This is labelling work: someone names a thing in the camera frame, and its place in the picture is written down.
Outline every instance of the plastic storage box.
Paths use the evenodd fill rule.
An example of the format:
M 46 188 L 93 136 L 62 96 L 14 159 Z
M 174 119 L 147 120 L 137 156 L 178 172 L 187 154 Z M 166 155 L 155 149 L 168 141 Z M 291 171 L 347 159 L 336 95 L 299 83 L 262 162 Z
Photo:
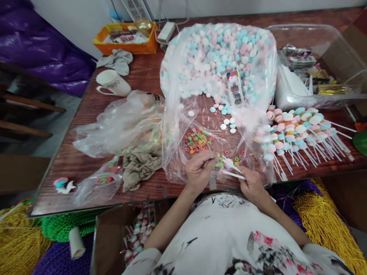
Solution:
M 275 92 L 278 108 L 284 111 L 297 107 L 336 110 L 367 98 L 367 94 L 364 94 L 367 92 L 366 64 L 337 29 L 319 24 L 282 24 L 272 25 L 267 29 L 274 35 L 278 49 L 287 44 L 312 49 L 312 55 L 320 63 L 320 67 L 326 69 L 338 83 L 347 84 L 352 90 L 345 95 L 298 96 L 292 93 L 287 79 L 278 70 Z
M 158 42 L 154 35 L 154 30 L 158 30 L 157 24 L 154 22 L 152 31 L 149 35 L 148 42 L 142 44 L 124 44 L 124 43 L 104 43 L 106 37 L 114 29 L 128 30 L 128 26 L 135 26 L 135 23 L 120 23 L 120 24 L 109 24 L 105 25 L 101 31 L 97 34 L 93 40 L 93 44 L 102 52 L 104 55 L 111 55 L 112 50 L 123 49 L 131 52 L 132 54 L 141 53 L 156 53 Z

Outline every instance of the plastic bag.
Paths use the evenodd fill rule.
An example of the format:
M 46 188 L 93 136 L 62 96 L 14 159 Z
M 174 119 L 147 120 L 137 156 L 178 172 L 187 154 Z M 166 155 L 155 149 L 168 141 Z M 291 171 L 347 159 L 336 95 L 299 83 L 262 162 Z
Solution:
M 122 161 L 119 157 L 114 157 L 78 184 L 73 194 L 73 203 L 79 207 L 87 204 L 100 205 L 109 201 L 120 188 L 122 174 Z
M 163 112 L 163 97 L 132 91 L 126 99 L 111 102 L 96 123 L 73 129 L 73 145 L 94 158 L 125 152 L 161 155 Z
M 243 85 L 244 102 L 238 106 L 228 91 L 227 79 L 222 78 L 235 69 Z M 268 183 L 273 181 L 273 155 L 266 151 L 270 137 L 265 112 L 275 90 L 276 43 L 269 31 L 238 24 L 196 24 L 185 28 L 170 42 L 160 76 L 166 96 L 162 157 L 169 181 L 186 181 L 185 164 L 190 153 L 184 150 L 183 138 L 193 131 L 208 133 L 213 140 L 209 150 L 227 153 L 231 159 L 238 157 L 250 169 L 262 171 Z M 222 115 L 218 110 L 211 113 L 216 102 L 229 107 L 238 124 L 236 133 L 230 133 L 229 127 L 220 129 L 231 115 Z M 209 186 L 234 187 L 238 180 L 223 175 L 219 169 L 212 173 Z

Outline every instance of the purple plastic sheet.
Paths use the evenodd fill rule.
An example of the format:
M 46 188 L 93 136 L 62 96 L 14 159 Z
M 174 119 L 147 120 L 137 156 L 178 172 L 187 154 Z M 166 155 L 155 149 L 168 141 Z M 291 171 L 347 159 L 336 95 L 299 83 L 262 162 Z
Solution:
M 29 0 L 1 0 L 0 60 L 77 97 L 96 68 L 93 58 L 36 13 Z

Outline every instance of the wooden table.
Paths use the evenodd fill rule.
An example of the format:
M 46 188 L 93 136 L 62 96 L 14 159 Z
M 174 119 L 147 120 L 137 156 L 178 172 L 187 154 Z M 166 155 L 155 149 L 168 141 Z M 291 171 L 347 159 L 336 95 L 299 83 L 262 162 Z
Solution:
M 362 8 L 349 8 L 342 10 L 199 18 L 191 19 L 185 26 L 191 26 L 195 23 L 215 24 L 226 22 L 265 28 L 272 24 L 282 23 L 318 23 L 332 25 L 342 32 L 362 11 Z M 164 52 L 160 49 L 153 55 L 134 55 L 134 61 L 130 64 L 130 74 L 124 77 L 131 85 L 132 89 L 140 89 L 153 94 L 162 95 L 159 86 L 159 69 L 163 56 Z M 102 95 L 97 92 L 96 75 L 102 70 L 104 70 L 104 68 L 97 69 L 92 77 L 79 110 L 70 125 L 70 129 L 79 125 L 95 122 L 96 117 L 104 111 L 107 105 L 111 101 L 117 100 L 114 96 Z M 326 114 L 327 119 L 352 127 L 353 124 L 351 119 L 346 119 L 346 117 L 349 116 L 344 110 Z M 308 170 L 295 167 L 294 176 L 290 176 L 289 180 L 365 169 L 367 167 L 367 157 L 358 153 L 350 140 L 343 137 L 341 137 L 341 139 L 351 149 L 352 155 L 355 158 L 353 163 L 348 159 L 344 159 L 343 162 L 339 162 L 338 160 L 329 161 L 328 163 L 324 162 L 318 168 L 312 169 L 310 167 Z M 115 196 L 103 205 L 89 205 L 87 207 L 76 208 L 71 202 L 71 194 L 58 194 L 52 184 L 53 181 L 65 176 L 73 179 L 77 184 L 97 171 L 102 164 L 109 161 L 113 156 L 111 155 L 104 159 L 90 158 L 76 150 L 71 144 L 72 141 L 73 138 L 70 133 L 66 134 L 58 154 L 53 159 L 53 164 L 49 169 L 48 175 L 45 176 L 44 181 L 38 189 L 35 200 L 30 208 L 30 217 L 61 214 L 96 207 L 130 204 L 146 200 L 158 200 L 165 197 L 177 197 L 183 189 L 183 185 L 168 182 L 164 170 L 160 169 L 149 180 L 142 182 L 140 189 L 137 191 L 123 193 L 121 186 Z

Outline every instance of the brown cloth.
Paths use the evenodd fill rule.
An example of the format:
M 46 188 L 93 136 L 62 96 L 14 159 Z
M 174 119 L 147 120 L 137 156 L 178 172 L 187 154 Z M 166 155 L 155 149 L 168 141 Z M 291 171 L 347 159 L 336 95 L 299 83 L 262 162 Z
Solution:
M 126 153 L 123 156 L 122 191 L 135 191 L 140 181 L 149 179 L 162 167 L 162 157 L 152 157 L 149 153 Z

